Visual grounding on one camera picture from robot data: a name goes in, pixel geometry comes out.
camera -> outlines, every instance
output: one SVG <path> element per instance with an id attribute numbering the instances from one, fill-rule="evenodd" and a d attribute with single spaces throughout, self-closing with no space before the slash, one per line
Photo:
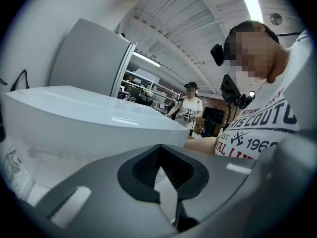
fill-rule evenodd
<path id="1" fill-rule="evenodd" d="M 241 95 L 229 74 L 226 74 L 223 77 L 220 89 L 222 92 L 222 97 L 228 105 L 231 105 L 231 103 L 233 103 L 233 105 L 235 105 L 236 107 L 244 109 L 252 102 L 251 96 L 246 97 L 245 94 Z"/>
<path id="2" fill-rule="evenodd" d="M 216 44 L 210 51 L 214 61 L 218 66 L 222 66 L 224 62 L 224 52 L 220 44 Z"/>

white t-shirt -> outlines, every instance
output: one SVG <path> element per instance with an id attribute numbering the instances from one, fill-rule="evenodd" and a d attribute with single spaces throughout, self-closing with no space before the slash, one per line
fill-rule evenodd
<path id="1" fill-rule="evenodd" d="M 182 115 L 186 114 L 189 109 L 191 109 L 195 114 L 197 114 L 197 112 L 202 112 L 203 102 L 197 97 L 195 97 L 195 101 L 193 102 L 188 101 L 187 96 L 183 97 L 183 99 L 183 103 L 179 102 L 180 109 L 179 112 L 176 114 L 175 121 L 188 129 L 194 129 L 196 125 L 196 118 L 191 121 L 185 121 Z"/>
<path id="2" fill-rule="evenodd" d="M 306 64 L 313 46 L 312 38 L 304 31 L 290 48 L 284 72 L 274 83 L 265 82 L 253 101 L 220 135 L 215 149 L 217 155 L 257 159 L 264 148 L 278 144 L 285 136 L 299 130 L 283 90 Z"/>

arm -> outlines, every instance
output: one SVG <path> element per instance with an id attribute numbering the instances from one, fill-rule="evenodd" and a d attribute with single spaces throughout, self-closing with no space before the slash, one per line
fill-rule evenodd
<path id="1" fill-rule="evenodd" d="M 198 111 L 197 114 L 195 115 L 195 118 L 200 118 L 203 116 L 203 112 L 202 111 Z"/>
<path id="2" fill-rule="evenodd" d="M 187 139 L 184 148 L 196 152 L 214 155 L 218 139 L 219 136 Z"/>
<path id="3" fill-rule="evenodd" d="M 171 117 L 178 110 L 178 105 L 175 105 L 167 114 L 167 117 Z"/>

ceiling light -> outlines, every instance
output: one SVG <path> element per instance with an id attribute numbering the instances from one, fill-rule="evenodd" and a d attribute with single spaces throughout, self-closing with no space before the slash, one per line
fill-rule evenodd
<path id="1" fill-rule="evenodd" d="M 140 53 L 133 52 L 133 54 L 134 54 L 135 56 L 139 57 L 139 58 L 142 58 L 142 59 L 145 60 L 145 61 L 148 61 L 149 63 L 151 63 L 151 64 L 153 64 L 153 65 L 155 65 L 155 66 L 157 66 L 157 67 L 160 67 L 160 64 L 159 64 L 158 62 L 156 62 L 156 61 L 154 61 L 154 60 L 151 60 L 151 59 L 149 59 L 148 57 L 146 57 L 146 56 L 144 56 L 144 55 L 142 55 L 142 54 L 140 54 Z"/>
<path id="2" fill-rule="evenodd" d="M 244 2 L 248 8 L 251 20 L 256 20 L 263 23 L 262 12 L 259 5 L 259 1 L 258 0 L 244 0 Z"/>

black monitor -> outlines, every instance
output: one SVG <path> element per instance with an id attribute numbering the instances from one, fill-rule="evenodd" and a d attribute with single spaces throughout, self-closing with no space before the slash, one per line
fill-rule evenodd
<path id="1" fill-rule="evenodd" d="M 222 97 L 228 104 L 236 102 L 238 98 L 241 96 L 236 84 L 233 82 L 229 74 L 226 74 L 223 77 L 220 89 L 222 92 Z"/>
<path id="2" fill-rule="evenodd" d="M 203 118 L 207 119 L 208 117 L 212 118 L 215 123 L 222 124 L 223 117 L 225 111 L 220 109 L 213 109 L 209 107 L 205 107 L 205 111 L 203 113 Z"/>
<path id="3" fill-rule="evenodd" d="M 132 87 L 131 90 L 130 90 L 130 96 L 134 97 L 135 99 L 137 99 L 139 97 L 139 95 L 140 95 L 140 91 L 141 91 L 140 88 Z"/>

